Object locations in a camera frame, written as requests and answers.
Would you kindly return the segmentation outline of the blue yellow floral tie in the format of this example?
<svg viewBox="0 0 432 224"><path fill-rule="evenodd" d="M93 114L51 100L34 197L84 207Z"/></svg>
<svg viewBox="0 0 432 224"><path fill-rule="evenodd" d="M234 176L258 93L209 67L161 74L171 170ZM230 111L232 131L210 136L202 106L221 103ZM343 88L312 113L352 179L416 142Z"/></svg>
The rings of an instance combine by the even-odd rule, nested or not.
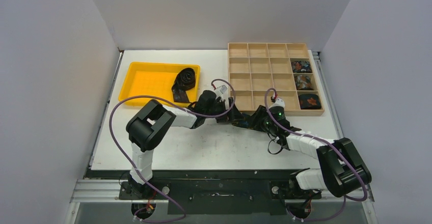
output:
<svg viewBox="0 0 432 224"><path fill-rule="evenodd" d="M235 115L231 125L239 128L252 129L253 125L251 125L251 115L240 113Z"/></svg>

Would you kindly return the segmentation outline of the wooden compartment box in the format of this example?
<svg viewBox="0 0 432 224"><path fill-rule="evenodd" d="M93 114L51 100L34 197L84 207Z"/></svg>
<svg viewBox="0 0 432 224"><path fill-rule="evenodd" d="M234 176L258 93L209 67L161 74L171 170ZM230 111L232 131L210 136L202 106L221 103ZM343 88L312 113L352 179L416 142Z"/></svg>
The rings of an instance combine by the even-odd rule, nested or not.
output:
<svg viewBox="0 0 432 224"><path fill-rule="evenodd" d="M294 60L309 61L312 73L293 73ZM314 90L297 90L295 75L309 75ZM236 91L236 106L243 113L251 114L259 105L270 103L265 98L269 88L284 100L288 116L321 116L325 111L315 62L305 43L228 43L228 77ZM298 96L305 93L317 94L322 109L300 109Z"/></svg>

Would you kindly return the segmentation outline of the yellow plastic tray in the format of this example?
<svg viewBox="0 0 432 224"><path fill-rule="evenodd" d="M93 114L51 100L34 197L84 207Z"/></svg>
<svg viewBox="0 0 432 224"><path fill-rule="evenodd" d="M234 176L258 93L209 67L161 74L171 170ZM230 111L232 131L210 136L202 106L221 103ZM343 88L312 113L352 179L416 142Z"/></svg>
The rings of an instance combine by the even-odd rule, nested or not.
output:
<svg viewBox="0 0 432 224"><path fill-rule="evenodd" d="M172 93L175 78L186 68L191 68L195 72L195 86L185 92L189 102L194 102L198 98L201 71L199 65L144 62L132 62L129 65L118 100L149 95L166 99L180 107L187 107L188 103L175 102Z"/></svg>

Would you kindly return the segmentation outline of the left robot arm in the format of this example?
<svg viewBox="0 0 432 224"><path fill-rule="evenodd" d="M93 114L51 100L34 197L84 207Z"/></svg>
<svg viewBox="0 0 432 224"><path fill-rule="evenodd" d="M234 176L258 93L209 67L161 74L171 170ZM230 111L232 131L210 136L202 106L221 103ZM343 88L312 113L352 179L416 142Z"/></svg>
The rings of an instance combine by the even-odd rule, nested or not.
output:
<svg viewBox="0 0 432 224"><path fill-rule="evenodd" d="M186 108L162 105L151 99L126 125L126 132L132 146L132 169L128 175L129 188L139 199L151 195L153 177L153 150L161 143L171 127L196 129L206 119L218 123L231 123L241 119L233 97L222 98L222 91L205 90L195 102Z"/></svg>

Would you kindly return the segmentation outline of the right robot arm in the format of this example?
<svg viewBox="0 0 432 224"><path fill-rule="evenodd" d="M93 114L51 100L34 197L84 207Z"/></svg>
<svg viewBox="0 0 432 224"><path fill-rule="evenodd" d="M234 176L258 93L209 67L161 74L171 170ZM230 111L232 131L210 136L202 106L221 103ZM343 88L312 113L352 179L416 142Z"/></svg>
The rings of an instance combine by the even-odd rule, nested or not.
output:
<svg viewBox="0 0 432 224"><path fill-rule="evenodd" d="M324 139L308 134L291 126L280 106L259 106L247 119L247 128L267 133L281 150L300 152L319 162L317 169L294 174L288 183L289 194L294 198L301 198L308 190L327 190L335 197L348 197L357 189L365 195L356 201L367 198L371 173L349 138Z"/></svg>

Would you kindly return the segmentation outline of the rolled tie bottom slot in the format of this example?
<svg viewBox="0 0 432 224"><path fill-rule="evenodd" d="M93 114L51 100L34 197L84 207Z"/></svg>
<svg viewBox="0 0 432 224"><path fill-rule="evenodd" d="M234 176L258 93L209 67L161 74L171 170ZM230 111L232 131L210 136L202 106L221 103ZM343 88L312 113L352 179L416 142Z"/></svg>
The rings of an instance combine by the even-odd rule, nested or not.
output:
<svg viewBox="0 0 432 224"><path fill-rule="evenodd" d="M299 94L300 109L322 109L320 98L317 94Z"/></svg>

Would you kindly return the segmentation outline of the rolled tie slot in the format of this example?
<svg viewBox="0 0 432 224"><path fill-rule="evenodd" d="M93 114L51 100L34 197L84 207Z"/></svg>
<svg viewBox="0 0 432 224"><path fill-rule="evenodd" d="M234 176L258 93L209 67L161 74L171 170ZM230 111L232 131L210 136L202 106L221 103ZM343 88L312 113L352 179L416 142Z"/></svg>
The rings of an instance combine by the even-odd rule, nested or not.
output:
<svg viewBox="0 0 432 224"><path fill-rule="evenodd" d="M294 82L297 90L313 91L312 81L309 75L295 75Z"/></svg>
<svg viewBox="0 0 432 224"><path fill-rule="evenodd" d="M291 61L293 73L312 73L311 63L307 60Z"/></svg>
<svg viewBox="0 0 432 224"><path fill-rule="evenodd" d="M317 94L299 94L300 109L322 109L320 98Z"/></svg>

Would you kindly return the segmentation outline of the rolled tie middle slot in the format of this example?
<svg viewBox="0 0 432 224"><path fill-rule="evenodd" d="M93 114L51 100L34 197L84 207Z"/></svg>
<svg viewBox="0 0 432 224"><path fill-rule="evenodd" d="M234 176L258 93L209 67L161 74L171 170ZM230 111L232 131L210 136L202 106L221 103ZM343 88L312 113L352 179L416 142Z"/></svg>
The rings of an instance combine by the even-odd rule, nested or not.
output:
<svg viewBox="0 0 432 224"><path fill-rule="evenodd" d="M313 91L312 81L309 75L295 75L294 82L297 90Z"/></svg>

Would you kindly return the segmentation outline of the black patterned tie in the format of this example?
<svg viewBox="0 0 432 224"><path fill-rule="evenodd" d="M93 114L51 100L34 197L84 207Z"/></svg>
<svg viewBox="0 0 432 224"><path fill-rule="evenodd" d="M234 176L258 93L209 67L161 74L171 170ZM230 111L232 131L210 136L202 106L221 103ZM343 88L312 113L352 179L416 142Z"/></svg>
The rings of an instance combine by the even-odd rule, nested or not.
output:
<svg viewBox="0 0 432 224"><path fill-rule="evenodd" d="M196 73L193 68L181 70L171 87L173 100L177 103L189 103L187 91L194 88L196 84Z"/></svg>

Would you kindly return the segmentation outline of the rolled tie top slot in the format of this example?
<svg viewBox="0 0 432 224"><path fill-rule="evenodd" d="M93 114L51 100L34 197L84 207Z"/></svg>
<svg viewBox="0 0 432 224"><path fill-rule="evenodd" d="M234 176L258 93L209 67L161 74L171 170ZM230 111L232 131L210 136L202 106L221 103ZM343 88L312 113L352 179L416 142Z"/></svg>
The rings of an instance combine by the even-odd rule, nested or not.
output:
<svg viewBox="0 0 432 224"><path fill-rule="evenodd" d="M293 73L312 73L311 63L307 60L291 61Z"/></svg>

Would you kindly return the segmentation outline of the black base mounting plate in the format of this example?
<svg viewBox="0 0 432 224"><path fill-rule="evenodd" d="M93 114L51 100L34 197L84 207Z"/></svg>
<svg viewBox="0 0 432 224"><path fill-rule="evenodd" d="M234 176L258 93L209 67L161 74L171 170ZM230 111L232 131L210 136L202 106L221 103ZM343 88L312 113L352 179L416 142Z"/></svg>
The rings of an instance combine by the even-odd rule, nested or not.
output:
<svg viewBox="0 0 432 224"><path fill-rule="evenodd" d="M155 170L150 183L181 205L168 203L168 214L285 215L285 202L304 209L320 199L318 190L294 184L296 170Z"/></svg>

